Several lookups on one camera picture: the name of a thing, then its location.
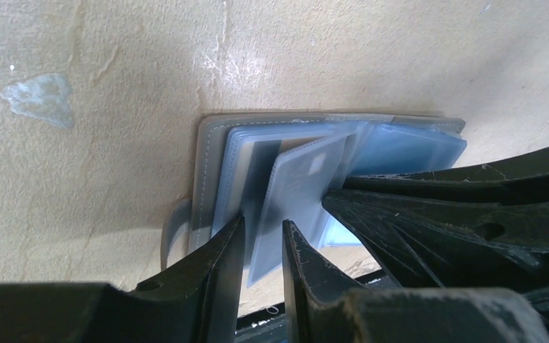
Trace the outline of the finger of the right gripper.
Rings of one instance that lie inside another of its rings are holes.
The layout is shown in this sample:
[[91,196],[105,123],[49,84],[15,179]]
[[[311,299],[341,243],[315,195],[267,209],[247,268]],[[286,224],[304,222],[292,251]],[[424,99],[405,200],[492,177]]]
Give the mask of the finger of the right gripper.
[[353,177],[322,203],[402,287],[549,287],[549,147],[457,169]]

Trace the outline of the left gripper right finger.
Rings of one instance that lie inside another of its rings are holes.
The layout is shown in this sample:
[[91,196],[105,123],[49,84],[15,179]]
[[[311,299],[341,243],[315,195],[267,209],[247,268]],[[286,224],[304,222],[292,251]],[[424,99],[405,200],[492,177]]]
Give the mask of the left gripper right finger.
[[282,223],[290,342],[549,342],[539,314],[508,289],[372,289]]

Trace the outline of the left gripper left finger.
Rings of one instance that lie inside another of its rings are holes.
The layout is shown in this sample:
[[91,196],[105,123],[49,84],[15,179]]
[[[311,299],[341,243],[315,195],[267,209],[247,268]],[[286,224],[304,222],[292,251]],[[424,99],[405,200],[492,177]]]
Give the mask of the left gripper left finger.
[[124,292],[107,283],[0,284],[0,342],[233,342],[244,220]]

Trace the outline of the grey magnetic stripe card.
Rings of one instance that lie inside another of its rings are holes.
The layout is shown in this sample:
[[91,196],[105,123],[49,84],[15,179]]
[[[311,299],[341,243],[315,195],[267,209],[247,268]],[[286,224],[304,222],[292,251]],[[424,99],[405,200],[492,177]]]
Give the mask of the grey magnetic stripe card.
[[239,212],[243,215],[245,222],[245,269],[249,268],[252,259],[254,242],[258,231],[257,225],[262,213],[264,198],[276,158],[282,152],[321,139],[324,136],[325,133],[317,133],[316,136],[313,134],[292,138],[269,135],[262,136],[261,140],[257,140],[254,143],[248,173],[244,181],[242,199],[239,205]]

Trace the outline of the grey card holder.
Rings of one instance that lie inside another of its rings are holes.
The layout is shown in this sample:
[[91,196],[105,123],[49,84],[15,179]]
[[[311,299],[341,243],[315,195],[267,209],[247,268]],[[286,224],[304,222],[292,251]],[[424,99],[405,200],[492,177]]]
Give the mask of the grey card holder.
[[282,152],[272,167],[257,225],[247,285],[282,264],[282,222],[291,219],[314,247],[356,245],[322,207],[328,189],[349,176],[431,172],[450,168],[464,152],[465,121],[458,118],[377,113],[220,114],[204,118],[197,132],[194,185],[162,231],[160,266],[182,232],[188,252],[204,246],[237,216],[254,149],[262,136],[325,133]]

